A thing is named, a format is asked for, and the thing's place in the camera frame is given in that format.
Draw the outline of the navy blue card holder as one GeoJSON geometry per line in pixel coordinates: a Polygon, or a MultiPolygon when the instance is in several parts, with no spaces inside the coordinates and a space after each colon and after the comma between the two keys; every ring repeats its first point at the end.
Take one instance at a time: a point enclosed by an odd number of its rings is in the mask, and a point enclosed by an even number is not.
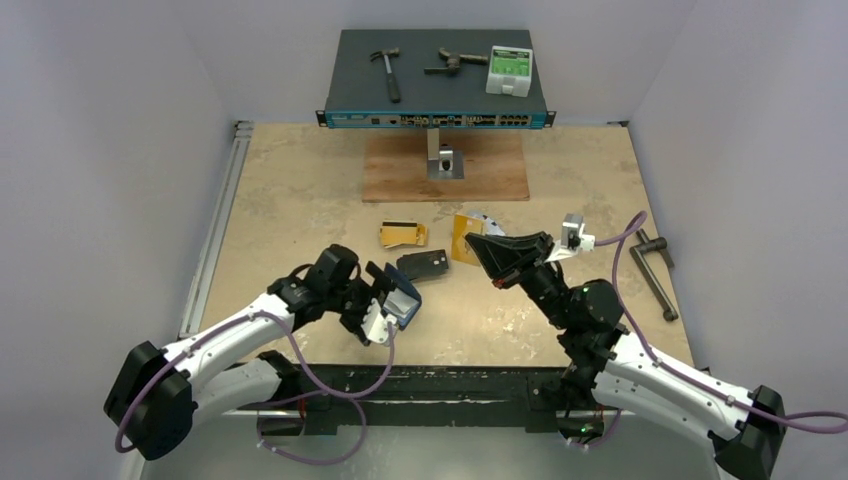
{"type": "Polygon", "coordinates": [[[404,330],[422,306],[421,294],[412,281],[391,263],[385,264],[384,272],[394,287],[386,295],[382,311],[386,317],[393,316],[396,326],[404,330]]]}

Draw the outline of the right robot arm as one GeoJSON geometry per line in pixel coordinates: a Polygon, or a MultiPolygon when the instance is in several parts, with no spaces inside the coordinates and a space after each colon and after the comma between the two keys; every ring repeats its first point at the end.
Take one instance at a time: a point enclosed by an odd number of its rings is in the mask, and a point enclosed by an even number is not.
{"type": "Polygon", "coordinates": [[[773,419],[784,411],[776,391],[716,379],[642,344],[623,324],[609,281],[566,283],[549,259],[555,243],[545,232],[471,233],[465,240],[495,287],[520,287],[559,330],[557,340],[571,360],[561,381],[569,404],[594,400],[683,435],[713,461],[715,479],[772,476],[786,434],[773,419]]]}

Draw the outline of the gold credit card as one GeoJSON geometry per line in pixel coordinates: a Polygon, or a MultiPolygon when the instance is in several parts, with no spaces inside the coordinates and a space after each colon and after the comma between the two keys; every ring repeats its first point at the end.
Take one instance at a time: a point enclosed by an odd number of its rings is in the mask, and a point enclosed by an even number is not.
{"type": "Polygon", "coordinates": [[[450,257],[453,261],[472,266],[480,266],[473,248],[468,244],[468,233],[484,234],[486,225],[479,216],[455,214],[452,221],[450,257]]]}

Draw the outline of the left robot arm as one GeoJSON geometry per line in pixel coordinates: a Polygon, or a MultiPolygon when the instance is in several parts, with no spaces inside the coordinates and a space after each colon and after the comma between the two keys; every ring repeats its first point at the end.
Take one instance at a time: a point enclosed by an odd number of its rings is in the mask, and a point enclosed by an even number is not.
{"type": "Polygon", "coordinates": [[[420,305],[420,294],[396,267],[362,265],[355,252],[331,244],[212,327],[165,346],[144,341],[130,349],[103,406],[117,428],[114,448],[153,461],[175,450],[194,426],[233,409],[284,409],[317,395],[356,404],[379,386],[336,390],[306,363],[294,367],[276,351],[242,359],[280,338],[292,340],[326,313],[338,315],[363,345],[385,345],[394,354],[395,335],[420,305]]]}

